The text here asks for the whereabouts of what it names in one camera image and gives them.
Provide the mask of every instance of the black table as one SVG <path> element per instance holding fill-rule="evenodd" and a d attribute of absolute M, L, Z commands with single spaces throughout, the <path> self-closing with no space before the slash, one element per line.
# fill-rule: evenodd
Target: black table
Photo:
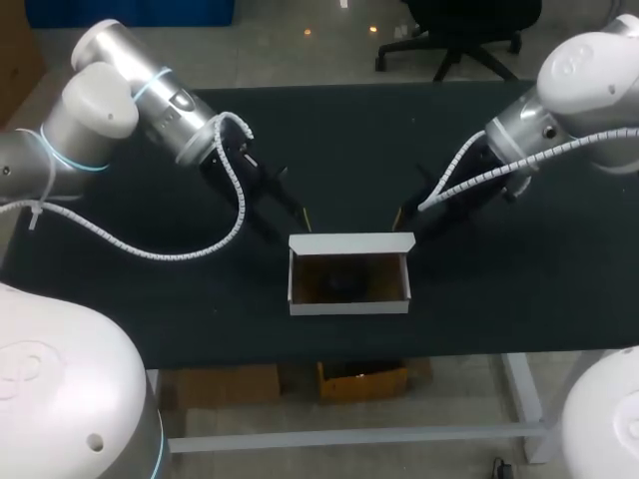
<path fill-rule="evenodd" d="M 317 233 L 385 232 L 436 170 L 529 83 L 448 83 L 201 92 L 256 133 L 256 156 Z M 288 250 L 249 229 L 224 252 L 153 263 L 45 214 L 23 215 L 0 279 L 92 307 L 133 338 L 148 368 L 413 355 L 599 349 L 639 343 L 639 181 L 584 159 L 548 164 L 512 206 L 498 200 L 409 259 L 410 314 L 290 317 Z M 197 171 L 143 134 L 72 208 L 122 240 L 186 251 L 235 212 Z M 266 202 L 284 231 L 293 225 Z"/>

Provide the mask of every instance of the floor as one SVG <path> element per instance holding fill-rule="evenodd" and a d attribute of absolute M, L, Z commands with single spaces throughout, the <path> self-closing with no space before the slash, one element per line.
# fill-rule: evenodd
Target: floor
<path fill-rule="evenodd" d="M 515 74 L 534 78 L 544 58 L 562 40 L 599 29 L 609 4 L 600 0 L 547 0 L 539 22 L 523 34 L 519 56 L 505 45 L 490 51 Z M 639 13 L 639 0 L 626 2 Z M 375 26 L 375 33 L 369 31 Z M 388 71 L 376 73 L 376 49 L 405 37 L 413 26 L 398 0 L 238 0 L 235 25 L 210 29 L 137 29 L 136 34 L 194 88 L 240 88 L 343 83 L 423 82 L 434 75 L 442 52 L 388 57 Z M 305 29 L 311 32 L 305 35 Z M 11 123 L 33 127 L 42 121 L 71 75 L 70 53 L 80 30 L 38 31 L 49 74 Z M 448 80 L 494 80 L 464 59 Z M 0 219 L 0 260 L 13 230 Z M 531 354 L 531 367 L 547 401 L 576 353 Z M 487 424 L 513 419 L 503 371 L 492 356 L 433 359 L 434 381 L 413 381 L 409 393 L 394 401 L 353 406 L 320 406 L 311 393 L 289 393 L 263 406 L 192 410 L 191 436 L 277 432 L 346 427 L 436 424 Z M 304 366 L 284 368 L 302 377 Z M 453 441 L 194 454 L 177 457 L 175 479 L 318 477 L 487 479 L 495 456 L 511 461 L 521 479 L 568 479 L 561 457 L 528 466 L 518 440 Z"/>

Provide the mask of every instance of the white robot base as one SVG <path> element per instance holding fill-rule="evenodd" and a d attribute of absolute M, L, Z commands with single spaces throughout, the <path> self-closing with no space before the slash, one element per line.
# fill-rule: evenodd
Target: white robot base
<path fill-rule="evenodd" d="M 0 284 L 0 477 L 168 479 L 142 359 L 113 321 Z"/>

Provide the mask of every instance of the box flap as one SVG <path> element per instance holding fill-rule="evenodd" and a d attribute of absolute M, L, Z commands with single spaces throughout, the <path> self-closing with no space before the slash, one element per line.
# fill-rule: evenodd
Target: box flap
<path fill-rule="evenodd" d="M 414 245 L 413 233 L 291 235 L 289 237 L 289 246 L 300 256 L 406 253 Z"/>

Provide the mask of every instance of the open box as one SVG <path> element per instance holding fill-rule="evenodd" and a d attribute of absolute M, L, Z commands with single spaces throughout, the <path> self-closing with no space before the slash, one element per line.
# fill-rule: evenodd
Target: open box
<path fill-rule="evenodd" d="M 291 315 L 407 313 L 413 233 L 291 235 Z"/>

